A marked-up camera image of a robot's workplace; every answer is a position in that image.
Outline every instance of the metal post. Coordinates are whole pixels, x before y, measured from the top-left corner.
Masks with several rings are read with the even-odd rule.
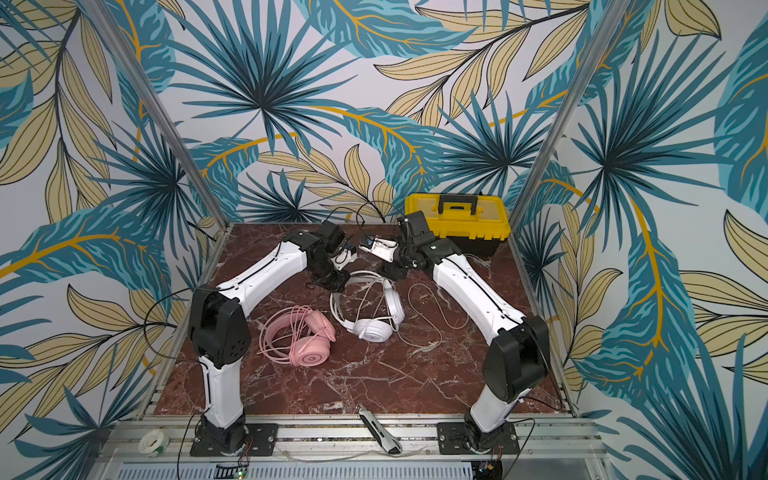
[[[157,92],[150,83],[147,73],[136,59],[136,56],[131,53],[128,39],[121,33],[118,22],[114,19],[112,12],[109,11],[106,2],[102,0],[81,0],[81,4],[101,39],[112,53],[115,63],[122,69],[123,74],[125,74],[136,91],[139,100],[147,109],[147,113],[152,117],[154,124],[163,134],[163,137],[165,137],[170,151],[174,153],[184,172],[186,172],[187,178],[197,189],[203,205],[205,205],[219,228],[225,230],[229,221],[222,213],[218,202],[211,195],[210,190],[208,190],[203,177],[200,175],[200,171],[197,169],[197,165],[192,159],[192,155],[187,149],[187,145],[184,144],[160,97],[157,96]]]
[[[576,107],[581,101],[581,97],[584,96],[584,92],[587,90],[589,81],[592,79],[592,75],[598,69],[600,62],[603,58],[603,53],[608,48],[608,44],[616,32],[616,28],[619,26],[621,17],[626,13],[630,0],[612,0],[608,3],[608,6],[603,12],[603,16],[598,23],[598,26],[594,30],[594,35],[587,45],[587,51],[584,53],[584,57],[581,59],[581,67],[576,71],[571,86],[568,89],[568,93],[563,98],[563,103],[558,109],[558,113],[555,115],[552,128],[549,129],[549,134],[544,139],[544,143],[541,145],[541,149],[538,151],[536,160],[531,167],[531,173],[528,174],[528,180],[523,186],[520,197],[509,216],[509,224],[512,227],[514,234],[520,220],[525,212],[525,208],[528,206],[531,198],[536,193],[541,177],[544,176],[544,172],[547,170],[549,159],[554,154],[554,149],[558,144],[558,141],[563,136],[563,130],[565,125],[571,119]]]

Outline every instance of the pink headphones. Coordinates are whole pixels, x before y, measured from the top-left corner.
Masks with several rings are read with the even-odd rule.
[[[291,333],[276,339],[277,332],[287,326],[291,327]],[[302,337],[304,327],[308,327],[312,335]],[[288,337],[291,338],[289,346],[273,345],[276,340]],[[328,359],[331,342],[335,341],[333,325],[322,312],[295,305],[280,310],[266,321],[259,335],[259,353],[282,365],[316,366]]]

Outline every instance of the white headphones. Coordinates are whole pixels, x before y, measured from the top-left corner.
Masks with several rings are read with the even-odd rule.
[[[339,306],[341,293],[331,293],[330,310],[333,318],[338,320],[344,328],[357,335],[357,338],[359,339],[375,343],[385,342],[392,335],[394,329],[397,329],[406,317],[406,312],[402,309],[400,296],[395,291],[394,284],[378,273],[369,270],[357,270],[356,272],[352,272],[344,287],[347,288],[347,286],[352,283],[369,284],[365,296],[360,301],[360,307],[357,309],[358,317],[360,315],[360,308],[362,308],[362,304],[365,302],[365,298],[368,296],[368,292],[374,283],[382,284],[384,289],[384,300],[386,300],[386,307],[389,311],[389,315],[377,316],[372,319],[357,318],[354,322],[350,322],[344,318],[344,314]]]

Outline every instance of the yellow toolbox lid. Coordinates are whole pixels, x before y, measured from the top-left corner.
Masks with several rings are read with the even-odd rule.
[[[511,233],[504,202],[487,195],[411,194],[406,215],[421,210],[436,237],[506,240]]]

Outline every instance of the gray utility knife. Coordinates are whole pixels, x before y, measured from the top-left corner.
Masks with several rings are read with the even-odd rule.
[[[376,439],[385,452],[390,455],[399,455],[402,453],[400,442],[382,427],[382,424],[379,423],[379,420],[376,420],[376,417],[373,416],[370,410],[364,406],[360,406],[359,415],[362,422],[368,427],[368,431],[371,432],[373,438]]]

